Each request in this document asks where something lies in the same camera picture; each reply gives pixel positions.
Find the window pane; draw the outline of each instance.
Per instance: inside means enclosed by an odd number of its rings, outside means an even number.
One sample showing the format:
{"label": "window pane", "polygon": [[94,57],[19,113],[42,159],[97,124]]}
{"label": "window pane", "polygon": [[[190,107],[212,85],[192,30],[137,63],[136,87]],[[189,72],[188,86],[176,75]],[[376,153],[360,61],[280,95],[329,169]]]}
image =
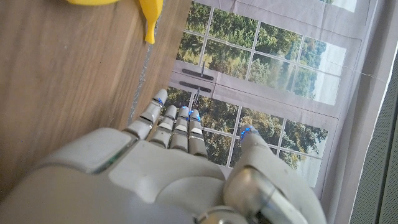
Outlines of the window pane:
{"label": "window pane", "polygon": [[254,54],[249,81],[278,90],[292,89],[295,66],[263,55]]}
{"label": "window pane", "polygon": [[210,6],[192,2],[185,29],[205,34],[210,15]]}
{"label": "window pane", "polygon": [[198,65],[202,45],[202,37],[184,32],[177,54],[177,60]]}
{"label": "window pane", "polygon": [[322,157],[328,133],[325,129],[287,120],[281,146]]}
{"label": "window pane", "polygon": [[166,112],[167,107],[174,105],[177,111],[182,106],[188,106],[191,99],[191,92],[179,90],[177,88],[169,87],[167,89],[167,100],[162,108],[161,114]]}
{"label": "window pane", "polygon": [[251,49],[256,28],[254,19],[214,9],[209,35]]}
{"label": "window pane", "polygon": [[209,161],[226,166],[231,138],[208,131],[203,132],[203,138],[205,139]]}
{"label": "window pane", "polygon": [[346,49],[306,37],[300,63],[333,75],[341,75]]}
{"label": "window pane", "polygon": [[299,68],[294,82],[293,92],[308,99],[334,105],[338,92],[340,78]]}
{"label": "window pane", "polygon": [[267,54],[297,60],[302,35],[269,24],[261,23],[256,50]]}
{"label": "window pane", "polygon": [[242,108],[238,134],[240,134],[240,127],[242,125],[251,124],[259,131],[259,134],[266,143],[277,146],[282,132],[282,123],[283,119],[280,117],[249,108]]}
{"label": "window pane", "polygon": [[207,40],[205,54],[206,68],[236,78],[245,79],[250,52],[237,49],[214,40]]}
{"label": "window pane", "polygon": [[192,108],[199,111],[203,127],[233,134],[238,106],[200,96]]}
{"label": "window pane", "polygon": [[[271,148],[271,151],[276,155],[277,149]],[[238,160],[242,156],[242,149],[241,149],[241,141],[239,139],[235,139],[234,149],[232,151],[231,161],[229,162],[229,167],[233,168]]]}
{"label": "window pane", "polygon": [[310,187],[315,187],[321,167],[321,159],[314,159],[282,150],[279,152],[279,158],[293,168]]}

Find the window frame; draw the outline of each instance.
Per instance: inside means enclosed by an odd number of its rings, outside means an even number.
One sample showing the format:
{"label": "window frame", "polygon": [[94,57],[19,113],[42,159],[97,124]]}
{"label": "window frame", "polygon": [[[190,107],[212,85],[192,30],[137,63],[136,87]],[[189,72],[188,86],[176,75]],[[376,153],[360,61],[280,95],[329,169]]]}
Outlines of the window frame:
{"label": "window frame", "polygon": [[195,0],[195,2],[225,11],[233,10],[235,14],[262,21],[275,23],[279,21],[283,24],[283,18],[287,17],[300,22],[303,26],[310,25],[359,39],[366,32],[367,24],[364,24],[363,21],[367,21],[373,11],[370,9],[376,5],[376,0],[357,0],[355,11],[350,12],[342,7],[319,0]]}
{"label": "window frame", "polygon": [[[320,170],[318,173],[317,183],[316,183],[315,187],[313,188],[315,194],[318,196],[319,199],[321,199],[323,184],[324,184],[324,180],[325,180],[325,176],[326,176],[326,170],[327,170],[328,163],[329,163],[329,157],[332,153],[331,150],[333,149],[333,143],[335,142],[335,133],[336,133],[337,125],[339,123],[338,118],[340,117],[342,108],[346,103],[344,101],[344,99],[346,99],[347,95],[349,95],[348,91],[350,91],[349,87],[351,86],[351,82],[353,81],[353,78],[356,75],[356,72],[350,70],[349,68],[354,68],[356,66],[356,60],[357,60],[357,55],[359,53],[359,47],[361,45],[361,40],[355,39],[354,38],[355,35],[352,35],[352,34],[341,33],[341,35],[338,35],[338,34],[336,34],[338,31],[336,31],[336,30],[333,30],[333,32],[331,32],[326,29],[319,29],[317,26],[314,26],[311,24],[301,23],[300,27],[295,27],[294,24],[286,24],[286,23],[284,24],[283,22],[281,22],[280,20],[275,19],[275,18],[269,19],[269,18],[271,18],[270,16],[266,16],[266,19],[264,19],[263,13],[270,13],[269,11],[263,9],[262,14],[260,14],[260,13],[251,14],[252,11],[248,10],[248,9],[252,9],[252,6],[250,6],[250,7],[247,7],[246,10],[243,10],[243,11],[241,9],[238,9],[236,11],[234,10],[235,14],[239,14],[241,16],[246,16],[246,17],[250,17],[252,19],[258,20],[253,45],[252,45],[252,48],[249,49],[246,47],[227,43],[227,41],[220,40],[215,37],[209,36],[211,19],[213,17],[214,8],[215,7],[220,8],[220,5],[219,5],[219,3],[215,3],[213,1],[201,0],[201,1],[197,1],[197,2],[200,4],[206,4],[208,6],[212,6],[211,10],[210,10],[208,22],[206,25],[205,34],[200,34],[197,32],[190,31],[190,30],[184,31],[188,34],[197,35],[197,36],[200,36],[203,38],[203,45],[201,47],[201,53],[200,53],[200,61],[199,61],[198,65],[194,65],[194,64],[185,63],[185,62],[176,60],[169,86],[191,92],[192,95],[191,95],[191,102],[189,105],[190,108],[192,107],[193,96],[195,95],[195,93],[197,91],[192,88],[188,88],[186,86],[180,85],[179,84],[180,81],[194,83],[196,85],[209,88],[209,89],[211,89],[210,93],[205,93],[205,92],[201,91],[200,94],[203,96],[207,96],[210,98],[214,98],[216,100],[224,101],[227,103],[232,103],[234,105],[239,106],[233,134],[223,133],[221,131],[217,131],[217,130],[206,128],[206,127],[203,128],[205,131],[209,131],[209,132],[212,132],[215,134],[221,134],[221,135],[231,138],[231,145],[230,145],[230,149],[229,149],[227,165],[226,165],[226,167],[220,166],[221,170],[224,172],[224,174],[227,174],[227,175],[231,171],[231,168],[229,168],[229,164],[231,162],[231,156],[232,156],[232,152],[233,152],[235,139],[239,139],[239,137],[236,135],[236,132],[238,130],[239,118],[240,118],[242,107],[250,108],[250,109],[260,111],[260,112],[263,112],[266,114],[281,117],[284,119],[283,124],[285,124],[287,119],[289,119],[292,121],[297,121],[299,123],[311,125],[314,127],[327,129],[329,131],[329,133],[328,133],[328,139],[326,142],[325,152],[323,153],[322,158],[317,158],[317,159],[321,159],[322,163],[321,163],[321,167],[320,167]],[[272,16],[278,17],[281,15],[272,13]],[[283,92],[281,90],[276,90],[276,89],[269,88],[264,85],[260,85],[260,84],[256,84],[256,83],[245,82],[245,84],[246,84],[245,88],[247,89],[247,91],[242,91],[242,86],[241,86],[242,82],[236,83],[237,78],[232,77],[227,74],[223,74],[221,72],[209,70],[207,68],[204,69],[204,71],[205,71],[204,73],[206,75],[214,77],[214,79],[212,81],[204,80],[204,79],[197,78],[197,77],[192,77],[192,76],[184,74],[182,72],[183,68],[186,68],[186,69],[189,69],[189,70],[192,70],[195,72],[201,72],[200,65],[203,63],[203,55],[205,52],[206,43],[208,40],[214,40],[214,41],[221,42],[221,43],[227,44],[229,46],[236,47],[236,48],[242,49],[242,50],[247,50],[250,52],[251,55],[249,58],[248,70],[246,72],[245,80],[247,80],[249,78],[251,62],[252,62],[254,54],[259,54],[259,55],[263,55],[266,57],[270,57],[270,58],[274,58],[277,60],[281,60],[284,62],[294,64],[296,66],[295,76],[297,76],[297,71],[298,71],[297,66],[306,68],[306,66],[301,65],[299,62],[300,53],[297,56],[297,60],[295,62],[293,62],[290,60],[286,60],[282,57],[255,51],[255,46],[256,46],[256,42],[257,42],[257,38],[258,38],[258,32],[259,32],[262,22],[265,22],[266,24],[280,27],[281,29],[286,29],[286,30],[289,30],[289,31],[292,31],[292,32],[302,35],[302,40],[301,40],[300,48],[299,48],[300,52],[302,50],[302,45],[303,45],[303,42],[306,37],[317,39],[317,40],[320,40],[320,41],[323,41],[323,42],[326,42],[329,44],[337,45],[339,47],[344,47],[346,49],[343,68],[341,71],[341,75],[339,76],[340,77],[340,85],[339,85],[339,90],[338,90],[338,95],[336,97],[335,105],[327,105],[327,104],[320,103],[317,101],[309,100],[302,96],[297,96],[297,95],[294,95],[294,94],[291,94],[288,92]],[[261,88],[263,90],[265,89],[264,94],[258,94],[259,88]],[[277,156],[279,156],[280,150],[284,150],[286,152],[293,152],[295,154],[301,154],[303,156],[313,157],[311,155],[293,151],[291,149],[284,149],[280,146],[280,142],[279,142],[278,146],[272,145],[271,147],[277,149]]]}

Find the robot finger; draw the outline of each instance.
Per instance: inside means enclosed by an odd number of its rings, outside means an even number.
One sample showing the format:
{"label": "robot finger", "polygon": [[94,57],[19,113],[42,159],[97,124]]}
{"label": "robot finger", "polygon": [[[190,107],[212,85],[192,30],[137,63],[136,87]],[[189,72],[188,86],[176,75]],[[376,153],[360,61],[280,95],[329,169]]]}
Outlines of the robot finger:
{"label": "robot finger", "polygon": [[249,149],[253,145],[262,145],[269,148],[268,144],[260,136],[257,129],[250,124],[245,124],[242,127],[240,137],[242,150]]}
{"label": "robot finger", "polygon": [[148,137],[150,130],[159,117],[160,110],[167,99],[167,91],[161,89],[149,102],[146,110],[133,121],[124,131],[144,140]]}
{"label": "robot finger", "polygon": [[191,110],[188,127],[188,153],[207,159],[207,151],[200,125],[198,110]]}
{"label": "robot finger", "polygon": [[188,114],[189,110],[186,106],[180,108],[172,134],[170,149],[179,149],[188,152]]}
{"label": "robot finger", "polygon": [[169,106],[167,108],[162,121],[156,128],[156,131],[149,142],[165,149],[169,146],[176,114],[177,108],[175,106]]}

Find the window handle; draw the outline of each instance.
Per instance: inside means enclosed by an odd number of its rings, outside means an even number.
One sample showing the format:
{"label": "window handle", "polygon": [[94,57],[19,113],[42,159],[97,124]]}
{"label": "window handle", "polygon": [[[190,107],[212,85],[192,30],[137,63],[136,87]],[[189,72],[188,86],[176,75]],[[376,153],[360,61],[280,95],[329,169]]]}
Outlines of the window handle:
{"label": "window handle", "polygon": [[189,88],[196,89],[196,90],[200,88],[200,91],[211,93],[211,89],[206,88],[206,87],[198,86],[198,85],[187,83],[187,82],[183,82],[183,81],[180,81],[179,84],[183,85],[183,86],[186,86],[186,87],[189,87]]}
{"label": "window handle", "polygon": [[191,70],[188,70],[185,68],[182,69],[182,72],[185,74],[188,74],[188,75],[193,75],[194,77],[204,78],[204,79],[207,79],[210,81],[214,80],[214,77],[211,77],[211,76],[205,75],[205,74],[202,74],[202,76],[201,76],[200,72],[194,72],[194,71],[191,71]]}

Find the window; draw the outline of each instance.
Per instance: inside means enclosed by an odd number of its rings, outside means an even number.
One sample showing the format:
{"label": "window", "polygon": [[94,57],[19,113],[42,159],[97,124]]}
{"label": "window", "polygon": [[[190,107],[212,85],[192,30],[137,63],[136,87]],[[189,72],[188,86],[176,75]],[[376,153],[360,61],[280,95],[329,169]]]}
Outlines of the window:
{"label": "window", "polygon": [[233,168],[241,156],[240,128],[252,124],[272,152],[315,187],[326,148],[328,130],[258,112],[224,101],[169,87],[165,106],[191,105],[201,115],[203,137],[210,161]]}
{"label": "window", "polygon": [[[252,124],[320,197],[351,78],[346,65],[359,47],[281,26],[193,2],[170,86],[187,91],[200,112],[209,160],[233,168],[241,125]],[[202,66],[211,79],[197,77]],[[195,104],[197,87],[182,81],[210,91]]]}
{"label": "window", "polygon": [[333,106],[345,54],[345,48],[193,2],[177,60]]}
{"label": "window", "polygon": [[342,7],[350,12],[355,12],[356,0],[320,0],[327,4]]}

